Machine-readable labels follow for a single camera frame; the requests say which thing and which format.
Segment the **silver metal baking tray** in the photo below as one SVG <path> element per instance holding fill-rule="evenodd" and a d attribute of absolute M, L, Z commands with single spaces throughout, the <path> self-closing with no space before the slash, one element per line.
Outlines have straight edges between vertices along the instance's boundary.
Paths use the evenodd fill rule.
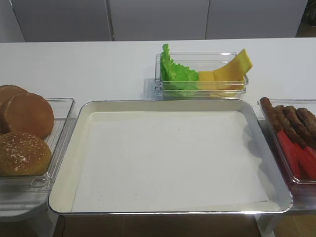
<path fill-rule="evenodd" d="M 85 161 L 89 117 L 96 112 L 240 112 L 249 136 L 247 148 L 254 154 L 253 162 L 260 183 L 266 192 L 266 201 L 246 204 L 214 205 L 205 210 L 145 211 L 145 212 L 78 212 L 73 210 Z M 172 101 L 92 101 L 85 104 L 78 115 L 74 131 L 62 160 L 49 196 L 49 206 L 60 214 L 263 214 L 284 213 L 293 205 L 293 197 L 278 168 L 272 151 L 260 128 L 251 105 L 239 99 L 172 100 Z"/>

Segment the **small yellow cheese slice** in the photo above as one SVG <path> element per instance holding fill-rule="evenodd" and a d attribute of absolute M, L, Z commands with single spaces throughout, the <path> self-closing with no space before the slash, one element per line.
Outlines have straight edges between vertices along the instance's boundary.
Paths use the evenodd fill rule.
<path fill-rule="evenodd" d="M 212 71 L 198 72 L 198 81 L 201 90 L 217 90 L 217 81 Z"/>

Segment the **clear plastic meat tomato container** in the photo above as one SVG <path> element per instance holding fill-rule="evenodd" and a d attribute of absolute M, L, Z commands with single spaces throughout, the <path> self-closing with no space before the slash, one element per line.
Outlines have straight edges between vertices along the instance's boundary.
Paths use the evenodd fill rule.
<path fill-rule="evenodd" d="M 316 115 L 316 102 L 315 100 L 298 100 L 298 99 L 269 99 L 272 106 L 294 106 L 296 109 L 298 108 L 306 108 L 314 115 Z M 292 174 L 290 166 L 287 162 L 286 156 L 283 152 L 283 149 L 278 141 L 277 133 L 274 131 L 272 125 L 270 124 L 269 120 L 267 119 L 261 105 L 260 100 L 258 101 L 258 105 L 262 111 L 263 118 L 265 120 L 266 126 L 269 129 L 269 133 L 273 138 L 273 143 L 276 146 L 278 155 L 279 155 L 279 162 L 281 168 L 284 170 L 284 178 L 289 185 L 291 192 L 295 195 L 300 196 L 315 196 L 316 195 L 316 180 L 308 180 L 307 178 L 304 179 L 297 179 Z"/>

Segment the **green lettuce leaf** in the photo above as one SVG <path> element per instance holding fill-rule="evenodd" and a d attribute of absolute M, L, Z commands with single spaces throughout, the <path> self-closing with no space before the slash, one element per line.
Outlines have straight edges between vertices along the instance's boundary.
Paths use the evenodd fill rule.
<path fill-rule="evenodd" d="M 198 90 L 198 73 L 189 67 L 177 64 L 170 56 L 169 45 L 162 46 L 160 70 L 163 87 L 166 90 Z"/>

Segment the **brown bun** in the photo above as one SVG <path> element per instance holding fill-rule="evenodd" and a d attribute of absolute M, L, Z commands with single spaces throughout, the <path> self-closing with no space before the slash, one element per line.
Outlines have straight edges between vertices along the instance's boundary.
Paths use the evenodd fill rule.
<path fill-rule="evenodd" d="M 6 122 L 6 118 L 16 119 L 20 117 L 16 107 L 12 106 L 10 99 L 19 94 L 27 94 L 28 91 L 15 85 L 2 85 L 0 87 L 0 133 L 10 132 L 10 128 Z"/>
<path fill-rule="evenodd" d="M 0 109 L 2 130 L 27 132 L 47 137 L 54 127 L 54 112 L 46 99 L 34 93 L 22 93 L 7 99 Z"/>

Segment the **brown meat patty leftmost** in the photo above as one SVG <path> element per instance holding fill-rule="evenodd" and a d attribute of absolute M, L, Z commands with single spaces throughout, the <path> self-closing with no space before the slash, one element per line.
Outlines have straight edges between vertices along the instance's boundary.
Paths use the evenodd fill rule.
<path fill-rule="evenodd" d="M 305 149 L 307 143 L 291 125 L 283 112 L 283 106 L 273 107 L 267 97 L 262 97 L 260 99 L 260 105 L 276 133 L 283 131 L 292 143 L 296 143 L 302 149 Z"/>

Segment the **sesame seed top bun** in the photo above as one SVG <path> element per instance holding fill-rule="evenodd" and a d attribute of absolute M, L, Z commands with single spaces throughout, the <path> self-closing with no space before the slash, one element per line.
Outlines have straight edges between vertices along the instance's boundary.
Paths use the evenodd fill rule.
<path fill-rule="evenodd" d="M 9 132 L 0 136 L 0 175 L 42 175 L 51 162 L 52 153 L 44 140 L 26 132 Z"/>

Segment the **brown meat patty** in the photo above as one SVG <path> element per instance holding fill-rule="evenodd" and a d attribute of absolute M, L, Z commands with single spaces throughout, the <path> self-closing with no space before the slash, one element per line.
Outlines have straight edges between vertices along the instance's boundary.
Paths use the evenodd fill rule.
<path fill-rule="evenodd" d="M 293 128 L 296 130 L 296 132 L 305 140 L 307 143 L 307 146 L 309 147 L 315 147 L 316 146 L 316 138 L 314 138 L 306 129 L 304 124 L 300 121 L 296 114 L 296 108 L 294 106 L 286 106 L 283 109 L 283 112 L 285 113 L 286 117 L 290 121 Z"/>
<path fill-rule="evenodd" d="M 283 112 L 283 106 L 273 107 L 267 97 L 262 97 L 260 99 L 260 105 L 276 133 L 283 131 L 292 143 L 296 143 L 302 149 L 305 149 L 307 143 L 291 125 Z"/>
<path fill-rule="evenodd" d="M 298 108 L 296 114 L 308 132 L 316 137 L 316 116 L 306 108 Z"/>
<path fill-rule="evenodd" d="M 278 105 L 273 111 L 283 131 L 293 143 L 298 144 L 302 149 L 307 146 L 316 149 L 316 139 L 299 118 L 295 107 Z"/>

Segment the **white parchment paper sheet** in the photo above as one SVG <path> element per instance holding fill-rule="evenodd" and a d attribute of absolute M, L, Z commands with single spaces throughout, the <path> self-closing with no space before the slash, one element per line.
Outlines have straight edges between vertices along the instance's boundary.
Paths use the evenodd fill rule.
<path fill-rule="evenodd" d="M 89 119 L 74 211 L 200 211 L 268 199 L 240 112 L 96 112 Z"/>

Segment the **clear plastic bun container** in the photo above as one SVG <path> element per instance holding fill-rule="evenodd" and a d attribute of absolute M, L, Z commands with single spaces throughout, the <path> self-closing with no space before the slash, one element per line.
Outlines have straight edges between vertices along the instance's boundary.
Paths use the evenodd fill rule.
<path fill-rule="evenodd" d="M 53 130 L 44 139 L 52 152 L 52 159 L 47 171 L 41 175 L 3 176 L 0 178 L 2 193 L 51 190 L 74 130 L 77 115 L 74 111 L 73 98 L 50 98 L 47 101 L 51 105 L 55 117 Z"/>

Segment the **red tomato slice right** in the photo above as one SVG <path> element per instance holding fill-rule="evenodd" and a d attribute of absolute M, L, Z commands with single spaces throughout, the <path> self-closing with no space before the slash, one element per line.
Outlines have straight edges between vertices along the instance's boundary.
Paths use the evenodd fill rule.
<path fill-rule="evenodd" d="M 309 162 L 312 164 L 312 166 L 316 166 L 316 152 L 314 149 L 312 149 L 309 146 L 306 146 L 303 151 L 305 152 L 306 156 L 309 159 Z"/>

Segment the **brown meat patty rightmost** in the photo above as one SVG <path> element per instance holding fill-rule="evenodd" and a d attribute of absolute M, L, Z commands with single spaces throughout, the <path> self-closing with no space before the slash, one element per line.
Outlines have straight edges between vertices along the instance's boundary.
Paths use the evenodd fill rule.
<path fill-rule="evenodd" d="M 316 137 L 316 116 L 306 108 L 298 108 L 296 114 L 308 132 Z"/>

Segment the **long yellow cheese slice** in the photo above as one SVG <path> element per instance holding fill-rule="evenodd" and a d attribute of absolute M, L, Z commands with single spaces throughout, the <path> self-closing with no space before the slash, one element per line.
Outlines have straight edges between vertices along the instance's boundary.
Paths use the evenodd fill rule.
<path fill-rule="evenodd" d="M 213 71 L 218 90 L 243 90 L 244 76 L 252 68 L 252 62 L 243 49 L 225 66 Z"/>

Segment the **clear plastic lettuce cheese container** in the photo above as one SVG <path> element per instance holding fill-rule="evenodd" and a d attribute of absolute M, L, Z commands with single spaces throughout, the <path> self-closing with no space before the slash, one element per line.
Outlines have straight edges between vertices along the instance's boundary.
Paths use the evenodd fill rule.
<path fill-rule="evenodd" d="M 246 93 L 248 77 L 232 82 L 164 82 L 161 53 L 156 56 L 155 93 L 160 100 L 181 99 L 239 99 Z M 174 63 L 196 72 L 214 71 L 235 58 L 235 52 L 170 52 Z"/>

